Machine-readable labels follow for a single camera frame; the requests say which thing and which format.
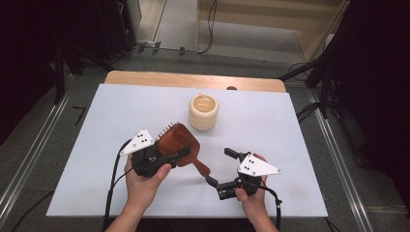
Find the cable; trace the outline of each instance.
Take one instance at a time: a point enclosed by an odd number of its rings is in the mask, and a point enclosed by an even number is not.
[[[329,220],[328,217],[325,217],[325,220],[326,220],[326,223],[327,223],[328,226],[329,226],[329,229],[330,229],[332,232],[335,232],[335,230],[338,231],[338,232],[340,232],[340,230]]]
[[[270,189],[266,186],[266,183],[264,181],[262,181],[262,183],[263,183],[264,186],[259,186],[259,188],[267,190],[275,198],[275,204],[277,206],[277,230],[280,230],[280,223],[281,223],[280,204],[282,203],[282,201],[278,199],[278,195],[277,195],[276,192],[274,192],[272,189]]]
[[[296,114],[299,124],[301,124],[316,108],[320,107],[320,102],[310,103]]]
[[[340,101],[340,99],[337,96],[336,88],[337,85],[335,82],[331,79],[328,83],[329,87],[327,88],[328,90],[328,98],[330,98],[329,101],[329,107],[331,108],[331,113],[337,118],[340,118],[340,115],[338,114],[338,111],[336,110],[337,105]]]
[[[214,3],[212,4],[211,10],[209,11],[209,14],[208,14],[208,30],[209,30],[209,36],[210,36],[208,46],[203,51],[199,51],[198,52],[199,54],[207,52],[212,47],[212,43],[214,41],[214,22],[215,22],[215,15],[217,14],[217,5],[218,5],[218,2],[217,2],[217,0],[215,0]],[[211,21],[212,9],[214,9],[214,16],[213,16],[213,19],[212,19],[212,26],[211,26],[210,21]]]
[[[118,181],[123,178],[127,173],[129,173],[131,170],[127,171],[124,175],[122,175],[120,178],[118,178],[117,181],[115,181],[115,175],[117,173],[117,167],[118,167],[118,162],[120,160],[120,153],[121,151],[131,142],[131,139],[128,140],[123,144],[123,146],[120,148],[117,154],[117,158],[115,159],[114,163],[114,170],[112,171],[112,178],[111,178],[111,185],[108,191],[108,195],[106,197],[106,204],[105,204],[105,215],[104,215],[104,221],[106,221],[109,218],[109,210],[111,208],[111,200],[112,200],[112,193],[114,192],[114,187],[118,183]]]
[[[292,68],[293,68],[294,66],[296,66],[296,65],[305,65],[305,64],[306,64],[306,63],[295,63],[295,64],[291,65],[291,66],[289,67],[289,69],[287,69],[287,72],[290,73],[290,71],[292,70]],[[296,78],[295,76],[293,76],[292,78],[295,79],[295,80],[297,80],[297,81],[304,81],[304,80],[302,80],[302,79]]]
[[[36,209],[37,206],[39,206],[43,201],[45,201],[50,195],[54,193],[55,189],[51,190],[48,194],[42,197],[36,204],[34,204],[30,209],[28,209],[23,216],[18,220],[18,222],[15,224],[11,232],[15,232],[18,229],[18,226],[24,221],[24,219],[34,210]]]
[[[209,49],[211,49],[212,44],[214,42],[214,23],[215,23],[215,15],[217,14],[217,5],[218,1],[214,0],[214,3],[211,6],[211,10],[209,11],[208,14],[208,30],[209,30],[209,36],[210,40],[208,42],[208,46],[202,50],[202,51],[192,51],[192,50],[181,50],[181,49],[173,49],[173,48],[160,48],[160,47],[149,47],[149,46],[138,46],[136,49],[131,50],[132,51],[143,51],[144,49],[153,49],[153,50],[165,50],[165,51],[178,51],[180,53],[194,53],[194,54],[203,54],[206,53]]]
[[[118,61],[120,61],[121,59],[124,58],[125,55],[127,55],[128,53],[123,53],[121,54],[116,60],[114,60],[113,62],[109,63],[109,65],[113,65],[115,63],[117,63]]]

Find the hair brush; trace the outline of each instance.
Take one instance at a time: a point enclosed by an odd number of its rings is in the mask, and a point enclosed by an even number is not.
[[[181,158],[177,162],[177,166],[183,167],[190,163],[195,165],[198,172],[203,176],[209,176],[211,170],[207,165],[198,160],[199,154],[199,142],[185,127],[185,125],[177,123],[171,124],[171,126],[164,131],[164,134],[157,141],[158,151],[167,156],[178,152],[180,149],[190,145],[190,154]]]

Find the human hand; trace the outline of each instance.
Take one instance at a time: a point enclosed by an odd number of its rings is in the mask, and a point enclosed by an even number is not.
[[[132,169],[132,155],[129,155],[124,171]],[[145,211],[153,202],[157,189],[171,170],[171,164],[166,163],[151,177],[138,176],[133,170],[126,175],[127,204],[126,207]]]
[[[166,163],[151,177],[140,177],[132,170],[132,155],[129,155],[124,171],[127,183],[127,203],[121,214],[106,229],[107,232],[135,231],[145,210],[154,200],[157,189],[171,170],[171,164]]]
[[[260,155],[253,155],[266,161],[265,158]],[[266,183],[267,178],[267,176],[262,176],[262,181]],[[237,188],[235,193],[238,201],[242,202],[245,215],[256,231],[277,231],[266,210],[264,189],[260,188],[254,195],[248,195],[243,188]]]

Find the floor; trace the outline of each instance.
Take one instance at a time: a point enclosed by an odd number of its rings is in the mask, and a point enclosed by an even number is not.
[[[161,47],[176,48],[180,46],[192,48],[192,37],[185,33],[192,33],[192,25],[183,25],[187,20],[178,19],[180,11],[191,16],[190,11],[183,10],[192,7],[191,0],[167,0],[163,12],[161,28],[157,34],[157,42]],[[251,30],[255,38],[246,34]],[[114,64],[115,69],[125,71],[153,71],[169,73],[201,73],[232,76],[250,76],[260,78],[274,78],[285,74],[290,69],[296,68],[293,64],[303,63],[303,56],[295,43],[291,31],[268,32],[263,28],[239,28],[236,25],[216,24],[215,44],[208,54],[186,54],[182,57],[176,52],[161,51],[152,55],[150,51],[142,53],[132,52],[125,55]],[[207,44],[205,37],[201,44]],[[268,44],[272,49],[261,52],[263,44]],[[31,168],[26,169],[30,175],[23,182],[19,194],[7,205],[13,205],[6,213],[7,217],[0,220],[0,231],[11,231],[13,226],[31,206],[46,195],[59,181],[65,163],[70,156],[76,136],[81,129],[83,118],[79,118],[81,109],[88,107],[94,97],[97,87],[104,82],[106,72],[100,67],[89,66],[82,76],[71,76],[67,81],[68,95],[61,106],[61,112],[53,107],[54,91],[50,90],[30,111],[24,120],[17,126],[9,139],[0,147],[3,161],[0,163],[0,190],[2,204],[4,192],[11,186],[24,159],[36,155]],[[304,74],[295,76],[285,82],[286,90],[290,94],[295,107],[299,112],[310,103],[309,92],[316,94],[320,89],[307,90],[303,82]],[[42,130],[44,122],[49,121],[50,115],[55,115],[54,124],[50,127],[49,134],[43,134],[45,142],[38,149],[36,137]],[[392,181],[383,173],[374,169],[363,169],[356,161],[355,150],[352,147],[341,123],[330,113],[326,121],[332,129],[341,154],[352,179],[353,188],[357,191],[359,200],[366,209],[370,227],[362,226],[362,221],[355,215],[355,209],[349,201],[349,191],[340,178],[340,172],[335,159],[328,146],[317,113],[310,115],[302,124],[307,149],[321,187],[329,219],[340,231],[409,231],[410,220],[405,217],[407,213]],[[103,220],[101,218],[58,218],[45,217],[50,198],[37,206],[21,223],[18,231],[100,231]],[[150,225],[159,224],[158,221],[143,222],[140,231],[150,231]],[[208,231],[214,226],[214,221],[207,220],[162,220],[173,231]],[[282,231],[332,231],[323,218],[284,218]]]

